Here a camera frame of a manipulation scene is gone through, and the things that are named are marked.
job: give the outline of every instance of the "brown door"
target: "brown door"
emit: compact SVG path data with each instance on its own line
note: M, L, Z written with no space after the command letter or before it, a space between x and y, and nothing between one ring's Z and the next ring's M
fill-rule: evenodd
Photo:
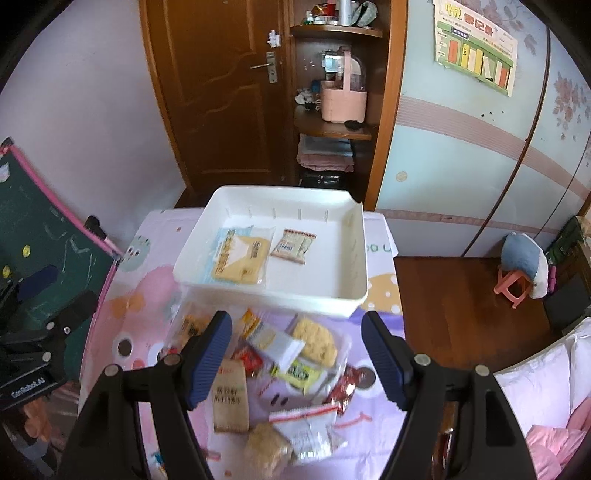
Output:
M164 98L161 109L170 120L185 180L199 197L227 184L288 183L293 133L284 47L267 43L271 30L281 31L282 3L142 3L144 37ZM277 83L269 82L266 67L250 68L267 63L269 51L275 53Z

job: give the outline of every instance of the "wooden shelf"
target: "wooden shelf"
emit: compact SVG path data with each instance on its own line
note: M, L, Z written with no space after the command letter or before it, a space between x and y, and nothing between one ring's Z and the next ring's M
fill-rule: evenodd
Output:
M350 140L371 140L371 133L366 127L360 130L348 130L343 124L334 124L322 120L320 112L309 112L303 105L295 108L294 125L301 134L312 137L348 138Z
M296 25L291 27L291 34L301 38L338 38L350 39L354 35L382 38L382 31L369 28L344 27L342 25Z

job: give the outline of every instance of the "orange plastic item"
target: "orange plastic item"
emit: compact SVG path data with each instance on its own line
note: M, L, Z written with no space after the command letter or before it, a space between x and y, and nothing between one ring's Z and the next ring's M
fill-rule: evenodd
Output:
M345 72L343 74L343 89L335 87L336 82L322 81L322 120L338 124L347 120L363 122L365 120L365 105L367 92L351 91L351 52L345 50Z
M499 273L498 273L498 282L494 288L495 294L502 293L505 297L507 297L512 303L513 308L517 308L522 301L524 301L525 297L531 292L532 284L530 279L527 275L525 275L521 270L511 270L507 275L503 276L503 269L499 265ZM521 287L521 295L519 297L515 297L510 291L509 287L513 285L513 283L517 282Z

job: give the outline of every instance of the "white bottle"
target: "white bottle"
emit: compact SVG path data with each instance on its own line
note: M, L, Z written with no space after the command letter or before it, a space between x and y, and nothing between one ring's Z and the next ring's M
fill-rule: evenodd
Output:
M348 27L351 25L351 0L340 0L339 25Z

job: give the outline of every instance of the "table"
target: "table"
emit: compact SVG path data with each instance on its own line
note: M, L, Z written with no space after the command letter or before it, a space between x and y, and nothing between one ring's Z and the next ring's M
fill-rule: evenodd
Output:
M170 327L171 312L178 309L181 298L181 288L173 278L174 263L202 211L158 210L148 214L139 227L90 327L82 360L80 408L107 364L116 363L123 369L132 369L156 362ZM404 421L404 413L387 400L379 379L375 378L360 329L363 314L367 310L377 310L392 333L404 336L400 293L392 261L398 251L382 215L365 212L364 222L368 299L351 318L326 319L324 323L351 335L353 348L349 364L365 368L369 381L357 389L349 409L336 423L336 430L347 439L348 445L331 459L288 467L281 476L284 479L377 479ZM272 323L285 329L292 318L293 314L274 313ZM248 390L251 425L267 420L270 411L298 406L295 391L282 381L275 381L268 388L249 383ZM271 405L277 394L282 400L287 398L284 406L277 400ZM165 478L149 404L140 405L140 416L152 475L155 479ZM246 435L213 432L211 395L190 412L189 418L199 445L207 452L215 478L250 478L244 473L242 457Z

